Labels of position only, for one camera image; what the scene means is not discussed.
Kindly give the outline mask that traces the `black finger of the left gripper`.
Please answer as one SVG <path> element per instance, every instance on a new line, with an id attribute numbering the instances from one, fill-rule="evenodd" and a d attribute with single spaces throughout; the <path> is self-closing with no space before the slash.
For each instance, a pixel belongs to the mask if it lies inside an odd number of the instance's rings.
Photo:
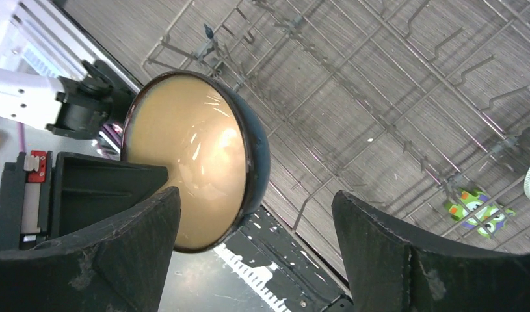
<path id="1" fill-rule="evenodd" d="M 121 213 L 149 198 L 167 181 L 164 166 L 59 152 L 53 169 L 49 238 Z"/>

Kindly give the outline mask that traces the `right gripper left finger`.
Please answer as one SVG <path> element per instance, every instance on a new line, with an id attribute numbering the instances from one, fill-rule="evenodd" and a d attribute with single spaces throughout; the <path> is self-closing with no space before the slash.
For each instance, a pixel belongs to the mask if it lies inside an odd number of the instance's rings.
<path id="1" fill-rule="evenodd" d="M 30 250 L 0 252 L 0 311 L 157 311 L 180 203 L 168 187 Z"/>

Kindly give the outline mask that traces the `dark teal painted bowl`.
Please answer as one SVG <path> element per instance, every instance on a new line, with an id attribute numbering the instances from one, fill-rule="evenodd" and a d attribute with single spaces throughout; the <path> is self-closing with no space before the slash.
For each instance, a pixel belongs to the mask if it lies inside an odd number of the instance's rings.
<path id="1" fill-rule="evenodd" d="M 147 83 L 124 124 L 121 158 L 164 166 L 179 190 L 174 248 L 195 254 L 232 236 L 259 208 L 269 183 L 267 134 L 250 105 L 202 73 L 174 70 Z"/>

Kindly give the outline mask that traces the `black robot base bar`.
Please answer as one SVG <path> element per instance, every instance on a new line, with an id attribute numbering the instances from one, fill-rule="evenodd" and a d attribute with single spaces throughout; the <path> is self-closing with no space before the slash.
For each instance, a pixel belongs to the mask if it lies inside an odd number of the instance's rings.
<path id="1" fill-rule="evenodd" d="M 273 311 L 352 311 L 348 293 L 261 207 L 215 253 Z"/>

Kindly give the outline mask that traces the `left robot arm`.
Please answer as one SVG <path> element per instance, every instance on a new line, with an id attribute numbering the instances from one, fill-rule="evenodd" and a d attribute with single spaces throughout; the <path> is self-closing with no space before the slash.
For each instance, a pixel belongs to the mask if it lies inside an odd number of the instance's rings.
<path id="1" fill-rule="evenodd" d="M 83 61 L 79 80 L 0 68 L 0 117 L 75 140 L 122 122 L 135 93 L 102 61 Z M 163 166 L 79 153 L 21 152 L 0 183 L 0 252 L 29 249 L 91 226 L 149 198 Z"/>

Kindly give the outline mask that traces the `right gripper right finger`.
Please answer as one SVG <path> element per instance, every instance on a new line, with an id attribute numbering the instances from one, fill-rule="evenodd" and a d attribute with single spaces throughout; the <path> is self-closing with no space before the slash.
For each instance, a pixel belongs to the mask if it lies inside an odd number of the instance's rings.
<path id="1" fill-rule="evenodd" d="M 344 190 L 332 217 L 355 311 L 530 311 L 530 253 L 435 235 Z"/>

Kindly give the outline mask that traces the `grey wire dish rack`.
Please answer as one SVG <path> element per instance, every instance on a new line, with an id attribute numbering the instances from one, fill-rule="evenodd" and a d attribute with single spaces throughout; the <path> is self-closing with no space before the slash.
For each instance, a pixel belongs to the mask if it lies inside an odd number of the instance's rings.
<path id="1" fill-rule="evenodd" d="M 341 263 L 330 203 L 346 190 L 433 234 L 530 253 L 530 1 L 153 1 L 143 68 L 210 73 L 258 112 L 265 206 Z M 459 222 L 460 189 L 490 200 Z M 491 238 L 461 224 L 512 209 Z"/>

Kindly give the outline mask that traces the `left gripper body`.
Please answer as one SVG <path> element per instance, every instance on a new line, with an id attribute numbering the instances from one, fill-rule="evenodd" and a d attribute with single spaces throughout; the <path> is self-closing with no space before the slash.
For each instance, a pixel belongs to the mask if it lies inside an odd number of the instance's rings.
<path id="1" fill-rule="evenodd" d="M 51 234 L 53 153 L 20 152 L 0 179 L 0 252 L 27 250 Z"/>

